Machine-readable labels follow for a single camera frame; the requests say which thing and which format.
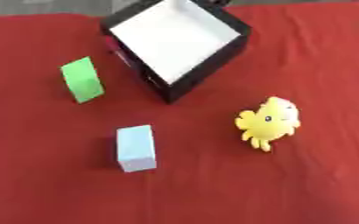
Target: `red surface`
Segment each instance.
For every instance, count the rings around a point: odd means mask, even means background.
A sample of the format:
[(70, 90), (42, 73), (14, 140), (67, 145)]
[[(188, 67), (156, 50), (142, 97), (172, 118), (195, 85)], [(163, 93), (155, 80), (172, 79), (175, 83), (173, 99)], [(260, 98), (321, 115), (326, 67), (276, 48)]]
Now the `red surface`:
[[(230, 10), (247, 51), (171, 106), (95, 19), (0, 17), (0, 224), (358, 224), (359, 3)], [(59, 67), (89, 55), (106, 95), (78, 105)], [(265, 154), (233, 121), (271, 95), (302, 127)], [(146, 123), (158, 169), (122, 173), (110, 133)]]

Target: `red cloth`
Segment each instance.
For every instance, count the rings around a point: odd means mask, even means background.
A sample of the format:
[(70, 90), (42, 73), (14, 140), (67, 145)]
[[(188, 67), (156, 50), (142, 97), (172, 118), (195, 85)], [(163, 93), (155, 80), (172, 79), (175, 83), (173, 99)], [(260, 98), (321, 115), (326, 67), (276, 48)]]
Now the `red cloth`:
[[(0, 17), (0, 224), (359, 224), (359, 3), (229, 10), (248, 49), (170, 106), (96, 19)], [(59, 67), (84, 56), (106, 94), (78, 105)], [(234, 118), (271, 95), (302, 126), (265, 154)], [(110, 135), (147, 123), (158, 169), (123, 173)]]

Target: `yellow toy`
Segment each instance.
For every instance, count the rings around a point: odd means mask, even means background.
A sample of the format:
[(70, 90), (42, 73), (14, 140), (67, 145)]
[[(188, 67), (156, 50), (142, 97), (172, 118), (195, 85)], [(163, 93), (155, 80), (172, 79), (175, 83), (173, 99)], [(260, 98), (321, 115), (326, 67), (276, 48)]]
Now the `yellow toy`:
[(272, 96), (256, 114), (251, 110), (242, 111), (236, 118), (236, 127), (245, 130), (242, 140), (251, 138), (253, 148), (271, 151), (270, 141), (294, 134), (300, 126), (298, 116), (299, 111), (292, 102)]

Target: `black box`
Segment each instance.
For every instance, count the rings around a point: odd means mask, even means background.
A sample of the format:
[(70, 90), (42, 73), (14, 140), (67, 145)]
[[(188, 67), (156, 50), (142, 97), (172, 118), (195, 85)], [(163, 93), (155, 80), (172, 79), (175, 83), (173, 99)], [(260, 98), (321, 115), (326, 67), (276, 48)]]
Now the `black box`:
[(207, 0), (143, 0), (102, 19), (117, 52), (170, 103), (240, 53), (250, 27)]

